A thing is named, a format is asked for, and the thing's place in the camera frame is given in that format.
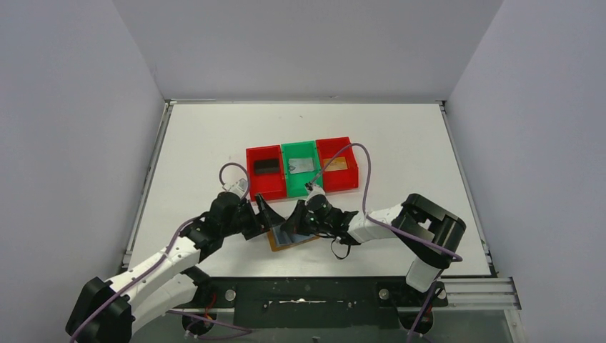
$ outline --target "cable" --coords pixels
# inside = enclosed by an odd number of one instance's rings
[[[223,171],[225,170],[225,168],[227,168],[228,166],[237,166],[238,168],[240,168],[247,177],[247,188],[246,191],[244,192],[244,196],[242,197],[243,199],[247,197],[248,193],[250,192],[250,175],[248,174],[248,171],[246,170],[246,168],[244,168],[240,163],[236,163],[236,162],[227,162],[226,164],[223,164],[223,166],[221,167],[221,169],[219,169],[219,182],[221,182],[221,185],[225,185],[225,182],[223,181]]]
[[[197,319],[198,321],[203,321],[203,322],[219,325],[220,327],[227,327],[227,328],[230,328],[230,329],[241,331],[241,333],[238,333],[238,334],[230,334],[230,335],[227,335],[227,336],[220,336],[220,337],[198,336],[198,337],[196,337],[197,339],[208,340],[208,341],[220,341],[220,340],[223,340],[223,339],[232,339],[232,338],[241,337],[241,336],[245,336],[247,334],[251,334],[252,333],[252,330],[251,329],[247,329],[246,327],[239,327],[239,326],[233,325],[233,324],[227,324],[227,323],[223,323],[223,322],[218,322],[218,321],[213,320],[213,319],[208,319],[208,318],[201,317],[201,316],[199,316],[197,314],[187,313],[187,312],[183,312],[183,311],[175,311],[173,309],[167,311],[167,313],[169,313],[169,314],[177,314],[179,316],[185,316],[185,317]]]
[[[346,259],[349,256],[349,253],[352,251],[352,245],[348,244],[347,245],[347,253],[345,254],[345,256],[341,257],[339,255],[337,255],[336,252],[334,252],[334,249],[332,248],[332,245],[337,241],[337,238],[335,237],[332,242],[330,242],[330,251],[332,252],[332,254],[337,258],[337,259]]]
[[[208,315],[208,310],[211,309],[214,306],[214,303],[217,301],[217,293],[213,293],[212,294],[212,301],[210,301],[210,305],[208,305],[206,307],[206,309],[204,309],[204,316],[208,319],[212,319],[209,315]]]
[[[359,146],[360,148],[362,148],[362,150],[364,150],[364,153],[366,154],[366,160],[368,161],[368,175],[366,176],[366,184],[364,185],[364,195],[362,196],[362,213],[364,213],[366,218],[368,218],[369,221],[371,221],[372,223],[374,223],[376,225],[380,225],[381,227],[384,227],[386,229],[393,231],[395,234],[406,237],[408,239],[412,239],[413,241],[419,242],[419,243],[425,245],[426,247],[436,249],[437,251],[442,252],[442,253],[452,257],[453,261],[455,261],[455,262],[461,262],[463,260],[463,258],[461,256],[459,256],[458,254],[455,254],[454,252],[451,252],[450,250],[448,250],[444,247],[441,247],[433,242],[419,238],[415,235],[409,234],[408,232],[403,232],[402,230],[400,230],[398,228],[395,228],[389,224],[380,222],[368,215],[368,213],[366,212],[366,198],[368,197],[368,186],[370,184],[370,172],[372,170],[372,166],[371,166],[371,162],[370,162],[370,154],[368,152],[368,149],[366,149],[366,147],[364,145],[362,145],[360,143],[349,143],[348,145],[344,146],[341,150],[339,150],[330,159],[330,161],[328,161],[328,163],[326,163],[324,165],[322,170],[320,170],[318,172],[318,174],[316,174],[316,176],[309,183],[313,184],[314,182],[316,182],[316,180],[318,180],[318,178],[320,178],[320,176],[326,171],[326,168],[332,163],[332,161],[334,161],[334,159],[336,159],[340,154],[342,154],[345,150],[347,150],[348,148],[351,148],[352,146]]]
[[[423,305],[421,306],[421,309],[419,310],[419,314],[417,314],[417,318],[414,318],[414,322],[412,323],[412,326],[410,327],[410,331],[408,331],[408,335],[407,335],[407,338],[406,338],[406,343],[412,342],[412,333],[414,332],[414,329],[417,328],[417,325],[421,321],[421,318],[423,318],[423,315],[425,314],[425,311],[427,311],[427,307],[429,306],[430,300],[434,296],[435,287],[436,287],[436,284],[437,284],[437,279],[439,278],[440,275],[442,275],[443,271],[444,270],[440,270],[437,273],[437,275],[435,277],[435,280],[433,281],[432,285],[429,286],[429,291],[427,291],[427,297],[425,298],[425,301],[423,302]]]

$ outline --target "metal frame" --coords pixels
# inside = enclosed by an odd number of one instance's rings
[[[149,189],[152,185],[154,172],[156,169],[156,165],[158,162],[158,158],[160,152],[162,150],[162,143],[164,141],[164,136],[167,132],[167,127],[170,121],[170,116],[172,114],[172,109],[175,104],[305,104],[305,103],[317,103],[317,104],[381,104],[381,103],[389,103],[389,104],[403,104],[406,102],[401,101],[401,99],[377,99],[377,98],[359,98],[359,99],[340,99],[338,96],[326,96],[319,97],[314,99],[303,99],[299,101],[237,101],[237,100],[219,100],[216,99],[200,99],[200,100],[167,100],[167,104],[164,107],[164,113],[162,114],[162,121],[160,123],[158,134],[156,138],[156,142],[154,145],[153,154],[151,156],[151,160],[149,163],[149,167],[147,169],[147,175],[145,177],[145,182],[143,189],[141,191],[141,199],[139,201],[139,207],[137,209],[136,218],[134,220],[134,224],[132,227],[131,235],[129,238],[129,242],[127,245],[126,253],[123,258],[122,268],[127,269],[130,263],[130,257],[132,254],[132,249],[134,247],[134,242],[136,240],[137,233],[139,231],[139,225],[141,223],[141,218],[143,211],[145,210],[145,204],[147,201],[147,196],[149,194]],[[484,251],[486,254],[486,258],[488,260],[489,265],[494,270],[494,266],[492,263],[492,257],[490,255],[490,249],[488,247],[488,243],[486,241],[484,230],[480,223],[480,218],[478,216],[476,206],[473,200],[473,196],[470,190],[470,186],[467,182],[467,177],[465,176],[465,171],[463,166],[461,165],[461,161],[459,158],[459,154],[457,153],[457,148],[455,146],[455,142],[452,137],[452,133],[448,124],[447,113],[444,108],[443,101],[437,101],[440,111],[442,112],[442,117],[444,119],[444,125],[446,127],[446,131],[448,133],[448,137],[450,139],[450,144],[452,146],[452,151],[454,152],[454,157],[457,160],[457,164],[459,167],[459,171],[461,173],[461,177],[463,180],[463,184],[465,186],[465,191],[467,193],[467,198],[469,199],[470,206],[472,209],[472,213],[474,216],[474,220],[477,225],[478,232],[480,234],[480,239],[482,240],[482,246],[484,247]],[[505,316],[507,319],[507,324],[510,329],[510,333],[512,335],[512,339],[514,343],[526,343],[526,337],[524,333],[524,329],[520,320],[521,305],[517,296],[517,291],[515,289],[515,284],[513,278],[497,278],[497,277],[488,277],[488,278],[456,278],[456,279],[441,279],[444,282],[445,288],[449,297],[449,306],[434,308],[435,311],[461,311],[461,310],[503,310],[505,312]],[[204,309],[183,309],[185,312],[200,312]],[[233,309],[212,309],[211,313],[231,313]],[[400,312],[415,312],[419,311],[418,308],[398,308]]]

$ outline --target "screw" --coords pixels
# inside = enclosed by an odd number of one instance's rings
[[[379,298],[380,298],[380,299],[382,299],[382,300],[387,300],[387,299],[389,299],[389,291],[388,291],[388,290],[386,290],[385,288],[384,288],[384,289],[381,289],[381,290],[379,291]]]
[[[234,299],[236,299],[236,291],[234,291],[233,289],[228,289],[227,291],[225,291],[225,300],[227,300],[228,302],[233,302]]]

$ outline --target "black mount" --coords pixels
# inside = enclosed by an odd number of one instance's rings
[[[419,223],[429,220],[429,229]],[[431,202],[424,196],[410,194],[402,203],[402,210],[398,217],[392,221],[392,226],[404,232],[423,238],[451,252],[457,250],[461,238],[465,233],[465,222],[442,207]],[[446,269],[450,266],[452,258],[442,252],[397,235],[423,262],[428,265]]]

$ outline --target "white wall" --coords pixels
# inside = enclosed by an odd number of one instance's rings
[[[505,0],[447,102],[530,342],[604,342],[606,2]]]
[[[502,0],[114,0],[166,98],[446,99]]]
[[[2,342],[66,342],[117,271],[162,106],[110,0],[0,4]]]

